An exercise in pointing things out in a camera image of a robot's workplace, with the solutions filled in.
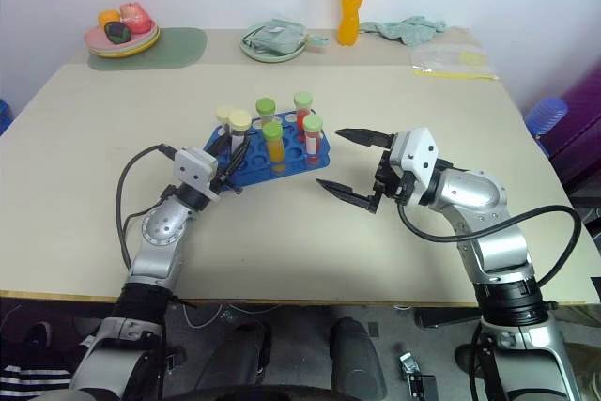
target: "light blue cloth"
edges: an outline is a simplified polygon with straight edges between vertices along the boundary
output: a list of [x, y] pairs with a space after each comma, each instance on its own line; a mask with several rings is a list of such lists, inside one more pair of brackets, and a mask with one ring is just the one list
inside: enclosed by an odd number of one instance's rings
[[386, 39], [400, 39], [407, 46], [428, 42], [446, 30], [444, 21], [428, 21], [424, 16], [411, 16], [400, 23], [362, 23], [366, 33], [379, 33]]

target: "pink plate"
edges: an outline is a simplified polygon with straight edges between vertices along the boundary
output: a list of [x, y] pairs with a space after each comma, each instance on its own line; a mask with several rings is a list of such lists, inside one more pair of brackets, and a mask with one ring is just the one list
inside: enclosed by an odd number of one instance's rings
[[152, 27], [146, 33], [141, 33], [139, 35], [131, 34], [131, 40], [128, 42], [124, 42], [123, 44], [113, 44], [111, 41], [106, 38], [104, 32], [100, 30], [99, 27], [94, 27], [85, 32], [84, 41], [85, 45], [90, 49], [94, 49], [95, 51], [117, 51], [119, 49], [127, 49], [131, 46], [134, 46], [136, 43], [140, 41], [144, 41], [145, 39], [149, 39], [153, 35], [157, 33], [157, 25], [152, 22]]

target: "table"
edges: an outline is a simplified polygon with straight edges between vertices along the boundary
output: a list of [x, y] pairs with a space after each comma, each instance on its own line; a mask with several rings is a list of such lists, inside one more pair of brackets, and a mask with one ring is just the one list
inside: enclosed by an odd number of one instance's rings
[[[361, 36], [354, 48], [333, 44], [324, 54], [265, 65], [238, 49], [239, 33], [209, 30], [206, 53], [185, 69], [94, 71], [81, 51], [39, 91], [0, 138], [2, 296], [113, 301], [126, 276], [114, 217], [125, 163], [160, 142], [202, 146], [217, 105], [253, 110], [263, 96], [286, 111], [294, 109], [295, 92], [311, 91], [331, 164], [247, 187], [240, 196], [225, 193], [209, 205], [185, 243], [182, 298], [475, 304], [454, 245], [411, 235], [392, 201], [372, 215], [315, 183], [320, 177], [371, 192], [381, 149], [334, 135], [344, 127], [429, 127], [442, 158], [502, 181], [514, 214], [568, 203], [500, 82], [416, 76], [407, 48], [376, 36]], [[441, 39], [472, 40], [461, 30]], [[153, 204], [174, 182], [170, 161], [147, 156], [131, 170], [124, 211]], [[410, 217], [431, 233], [452, 232], [427, 208], [412, 209]], [[570, 222], [554, 213], [522, 225], [539, 277], [562, 251]], [[139, 239], [129, 233], [133, 254]], [[583, 231], [544, 295], [598, 301], [590, 276], [599, 275], [600, 264]]]

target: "light green plate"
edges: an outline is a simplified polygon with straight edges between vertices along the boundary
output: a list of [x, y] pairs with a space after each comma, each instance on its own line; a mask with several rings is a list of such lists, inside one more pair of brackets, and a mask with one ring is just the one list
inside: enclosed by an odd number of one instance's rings
[[291, 60], [292, 58], [299, 56], [304, 48], [307, 47], [307, 43], [303, 42], [303, 44], [292, 54], [279, 55], [279, 54], [270, 54], [269, 52], [258, 52], [256, 49], [253, 49], [246, 44], [244, 44], [244, 37], [250, 35], [254, 31], [258, 30], [261, 27], [271, 23], [271, 21], [267, 21], [264, 23], [256, 23], [250, 28], [247, 28], [246, 31], [240, 37], [240, 49], [250, 56], [253, 60], [260, 61], [262, 63], [282, 63], [283, 61]]

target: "red liquid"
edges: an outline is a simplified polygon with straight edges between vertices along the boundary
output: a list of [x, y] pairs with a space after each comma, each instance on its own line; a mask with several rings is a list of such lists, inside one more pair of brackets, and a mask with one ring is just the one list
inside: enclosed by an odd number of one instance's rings
[[[318, 131], [309, 131], [307, 132], [307, 139], [306, 139], [306, 148], [307, 148], [307, 161], [310, 164], [315, 164], [319, 162], [319, 157], [317, 156], [317, 154], [319, 153], [319, 149], [321, 148], [321, 134]], [[310, 153], [312, 151], [312, 149], [310, 149], [309, 144], [310, 143], [315, 143], [315, 154]]]
[[311, 112], [308, 109], [297, 110], [297, 128], [299, 131], [304, 131], [304, 127], [302, 126], [302, 120], [305, 116], [309, 115]]

